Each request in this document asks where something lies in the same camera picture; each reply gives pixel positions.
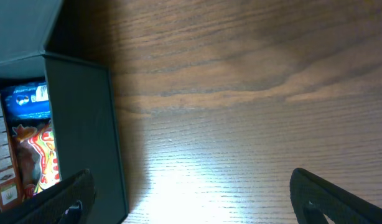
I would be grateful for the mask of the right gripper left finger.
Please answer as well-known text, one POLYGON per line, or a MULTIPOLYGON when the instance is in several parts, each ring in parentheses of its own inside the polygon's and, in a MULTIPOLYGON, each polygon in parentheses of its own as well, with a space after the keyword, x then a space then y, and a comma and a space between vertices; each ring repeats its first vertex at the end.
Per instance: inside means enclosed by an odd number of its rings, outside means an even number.
POLYGON ((93 176, 84 169, 0 213, 0 224, 86 223, 95 198, 93 176))

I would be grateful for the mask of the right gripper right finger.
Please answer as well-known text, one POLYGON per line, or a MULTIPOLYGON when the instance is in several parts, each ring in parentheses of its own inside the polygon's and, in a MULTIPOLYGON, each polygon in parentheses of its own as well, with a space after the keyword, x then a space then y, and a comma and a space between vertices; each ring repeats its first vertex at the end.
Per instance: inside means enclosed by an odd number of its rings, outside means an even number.
POLYGON ((298 223, 382 223, 382 208, 302 168, 292 172, 290 198, 298 223))

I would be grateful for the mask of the brown chocolate milk carton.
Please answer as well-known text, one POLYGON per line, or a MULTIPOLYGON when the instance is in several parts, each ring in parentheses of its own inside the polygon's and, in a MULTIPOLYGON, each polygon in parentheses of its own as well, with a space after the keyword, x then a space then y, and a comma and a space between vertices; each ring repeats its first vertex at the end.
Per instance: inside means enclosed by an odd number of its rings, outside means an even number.
POLYGON ((0 95, 0 213, 22 202, 21 179, 0 95))

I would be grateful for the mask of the gummy worms candy bag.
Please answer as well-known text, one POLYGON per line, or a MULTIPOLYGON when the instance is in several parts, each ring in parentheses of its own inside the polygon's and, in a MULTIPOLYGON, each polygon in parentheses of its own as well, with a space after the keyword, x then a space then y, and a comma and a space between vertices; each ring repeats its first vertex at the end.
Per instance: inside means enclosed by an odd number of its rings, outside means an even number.
POLYGON ((21 175, 23 200, 61 181, 58 150, 50 119, 25 119, 9 125, 21 175))

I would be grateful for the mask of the blue cookie package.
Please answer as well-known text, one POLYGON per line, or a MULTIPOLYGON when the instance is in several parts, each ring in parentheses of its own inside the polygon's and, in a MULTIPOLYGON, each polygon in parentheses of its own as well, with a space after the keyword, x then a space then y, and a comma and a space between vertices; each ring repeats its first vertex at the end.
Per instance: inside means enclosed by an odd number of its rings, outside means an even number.
POLYGON ((47 82, 29 82, 0 91, 6 115, 10 119, 51 118, 47 82))

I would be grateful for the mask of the dark green gift box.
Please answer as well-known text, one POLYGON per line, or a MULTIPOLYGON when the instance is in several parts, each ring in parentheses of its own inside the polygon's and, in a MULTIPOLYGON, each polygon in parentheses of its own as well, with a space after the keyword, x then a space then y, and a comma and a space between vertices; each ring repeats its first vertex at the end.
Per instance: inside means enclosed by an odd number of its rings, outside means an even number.
POLYGON ((121 223, 129 213, 111 75, 86 55, 107 5, 0 0, 0 89, 47 82, 62 177, 89 169, 95 181, 88 223, 121 223))

